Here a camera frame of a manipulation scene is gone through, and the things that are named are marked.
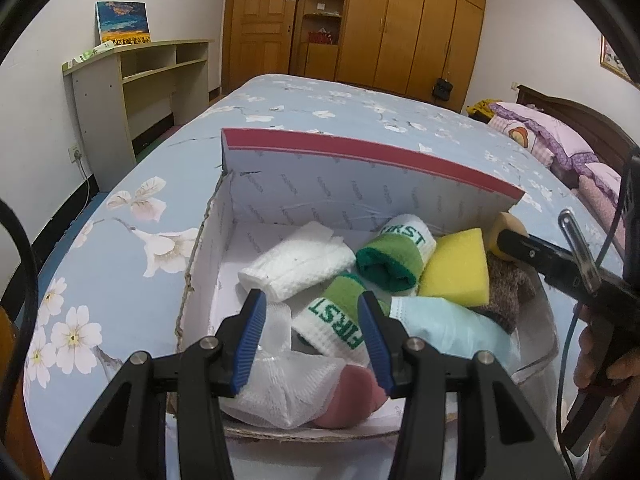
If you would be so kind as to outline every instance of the wooden headboard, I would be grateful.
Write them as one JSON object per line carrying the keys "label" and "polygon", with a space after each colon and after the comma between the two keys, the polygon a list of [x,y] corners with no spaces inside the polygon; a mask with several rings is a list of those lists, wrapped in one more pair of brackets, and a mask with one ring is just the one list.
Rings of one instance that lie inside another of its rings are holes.
{"label": "wooden headboard", "polygon": [[607,116],[575,101],[549,97],[524,85],[518,86],[517,102],[533,104],[573,128],[589,143],[601,162],[622,174],[627,153],[636,143]]}

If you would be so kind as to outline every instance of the light blue cloth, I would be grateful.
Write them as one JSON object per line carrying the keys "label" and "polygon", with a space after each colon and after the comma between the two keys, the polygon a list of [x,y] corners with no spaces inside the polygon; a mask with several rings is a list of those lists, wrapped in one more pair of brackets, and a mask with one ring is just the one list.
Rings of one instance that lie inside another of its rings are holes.
{"label": "light blue cloth", "polygon": [[488,350],[507,371],[519,361],[517,345],[497,323],[444,298],[394,297],[389,317],[440,353],[471,359]]}

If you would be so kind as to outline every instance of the yellow sponge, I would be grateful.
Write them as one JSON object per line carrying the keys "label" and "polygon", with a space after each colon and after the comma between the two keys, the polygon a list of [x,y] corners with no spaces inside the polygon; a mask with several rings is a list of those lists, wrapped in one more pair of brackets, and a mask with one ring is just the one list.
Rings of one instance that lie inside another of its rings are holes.
{"label": "yellow sponge", "polygon": [[489,303],[489,270],[480,229],[438,240],[420,278],[418,296],[445,298],[462,306]]}
{"label": "yellow sponge", "polygon": [[503,253],[498,249],[498,235],[505,229],[511,229],[516,231],[522,236],[529,236],[524,224],[510,213],[498,213],[498,218],[495,219],[494,225],[491,229],[485,233],[484,239],[486,241],[485,247],[487,251],[491,251],[495,256],[504,260],[505,262],[515,262],[516,259],[508,254]]}

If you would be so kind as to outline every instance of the white wall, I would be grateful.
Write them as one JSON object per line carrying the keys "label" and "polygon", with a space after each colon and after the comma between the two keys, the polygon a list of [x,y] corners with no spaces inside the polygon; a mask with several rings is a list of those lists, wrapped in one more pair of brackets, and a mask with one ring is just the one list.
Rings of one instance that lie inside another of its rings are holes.
{"label": "white wall", "polygon": [[[82,184],[67,153],[80,133],[62,63],[99,43],[96,1],[51,0],[0,66],[0,196],[16,211],[32,241]],[[209,89],[220,85],[224,0],[129,1],[146,3],[153,41],[214,40],[209,46]],[[0,233],[0,296],[17,263],[11,240]]]}
{"label": "white wall", "polygon": [[640,90],[600,66],[600,33],[573,0],[486,0],[465,107],[515,101],[512,82],[594,108],[640,143]]}

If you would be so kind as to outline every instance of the brown knit fabric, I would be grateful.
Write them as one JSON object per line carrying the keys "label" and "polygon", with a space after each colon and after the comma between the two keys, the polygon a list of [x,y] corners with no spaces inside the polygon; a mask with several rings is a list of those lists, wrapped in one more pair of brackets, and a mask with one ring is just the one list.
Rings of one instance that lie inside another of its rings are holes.
{"label": "brown knit fabric", "polygon": [[473,310],[494,320],[507,334],[511,334],[516,329],[520,305],[535,296],[533,282],[515,264],[505,262],[490,252],[486,262],[489,267],[489,304]]}

